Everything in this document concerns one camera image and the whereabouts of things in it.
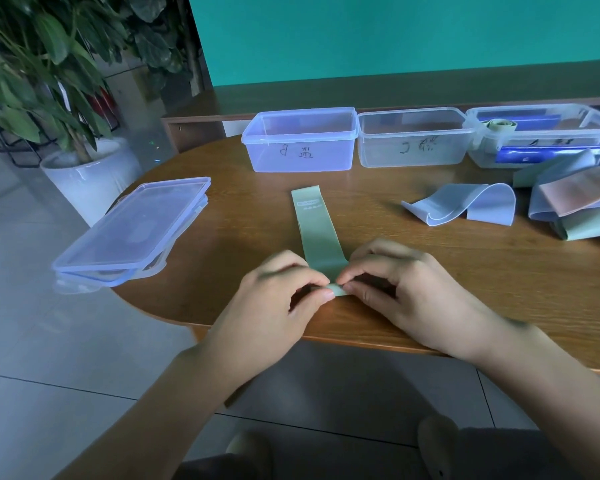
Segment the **green screen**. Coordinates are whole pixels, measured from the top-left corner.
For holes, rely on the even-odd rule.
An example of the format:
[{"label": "green screen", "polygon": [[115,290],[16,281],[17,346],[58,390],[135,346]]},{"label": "green screen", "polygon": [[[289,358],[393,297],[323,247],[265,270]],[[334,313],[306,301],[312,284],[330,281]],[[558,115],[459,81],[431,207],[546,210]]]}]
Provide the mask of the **green screen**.
[{"label": "green screen", "polygon": [[600,0],[191,0],[215,86],[600,59]]}]

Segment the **plastic container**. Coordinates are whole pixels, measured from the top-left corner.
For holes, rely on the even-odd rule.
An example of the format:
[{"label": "plastic container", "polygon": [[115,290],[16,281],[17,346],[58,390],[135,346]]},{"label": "plastic container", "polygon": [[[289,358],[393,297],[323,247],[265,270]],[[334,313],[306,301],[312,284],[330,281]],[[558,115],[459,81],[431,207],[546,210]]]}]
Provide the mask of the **plastic container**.
[{"label": "plastic container", "polygon": [[254,171],[348,170],[358,137],[352,107],[259,112],[242,133]]},{"label": "plastic container", "polygon": [[358,116],[362,166],[460,163],[475,129],[455,107],[363,112]]},{"label": "plastic container", "polygon": [[[469,155],[482,168],[522,168],[586,149],[600,154],[600,111],[583,104],[475,107],[466,115],[476,128]],[[515,129],[488,129],[491,120]]]},{"label": "plastic container", "polygon": [[200,177],[138,186],[54,261],[56,290],[94,291],[160,272],[207,205],[210,184]]}]

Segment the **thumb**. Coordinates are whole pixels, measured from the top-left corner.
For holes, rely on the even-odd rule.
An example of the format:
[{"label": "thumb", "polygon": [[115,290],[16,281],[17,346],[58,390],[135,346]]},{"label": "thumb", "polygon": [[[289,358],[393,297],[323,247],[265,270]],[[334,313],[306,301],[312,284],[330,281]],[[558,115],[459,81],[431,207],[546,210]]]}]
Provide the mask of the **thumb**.
[{"label": "thumb", "polygon": [[313,290],[298,302],[291,311],[291,316],[304,329],[312,316],[318,311],[318,308],[334,298],[333,291],[328,288]]},{"label": "thumb", "polygon": [[391,298],[387,293],[380,291],[373,286],[359,281],[350,281],[342,286],[347,293],[357,296],[366,306],[373,308],[389,319],[391,323],[396,323],[400,313],[400,304]]}]

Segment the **white flower pot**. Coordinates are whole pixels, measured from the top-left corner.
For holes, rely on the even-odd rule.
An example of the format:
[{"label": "white flower pot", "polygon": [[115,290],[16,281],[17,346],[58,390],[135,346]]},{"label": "white flower pot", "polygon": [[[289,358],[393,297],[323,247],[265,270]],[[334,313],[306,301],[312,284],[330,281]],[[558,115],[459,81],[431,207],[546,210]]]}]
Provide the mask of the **white flower pot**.
[{"label": "white flower pot", "polygon": [[142,170],[124,138],[99,139],[95,161],[80,165],[75,153],[56,152],[40,168],[91,227],[110,208]]}]

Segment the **foot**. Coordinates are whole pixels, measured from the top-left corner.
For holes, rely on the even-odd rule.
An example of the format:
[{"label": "foot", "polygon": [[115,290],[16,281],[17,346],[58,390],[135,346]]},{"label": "foot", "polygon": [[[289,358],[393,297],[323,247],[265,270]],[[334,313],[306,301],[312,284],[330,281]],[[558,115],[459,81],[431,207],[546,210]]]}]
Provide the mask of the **foot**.
[{"label": "foot", "polygon": [[233,437],[226,452],[248,458],[258,470],[259,478],[272,480],[273,454],[269,441],[261,434],[241,431]]},{"label": "foot", "polygon": [[420,456],[433,480],[449,480],[458,427],[440,414],[427,416],[418,423]]}]

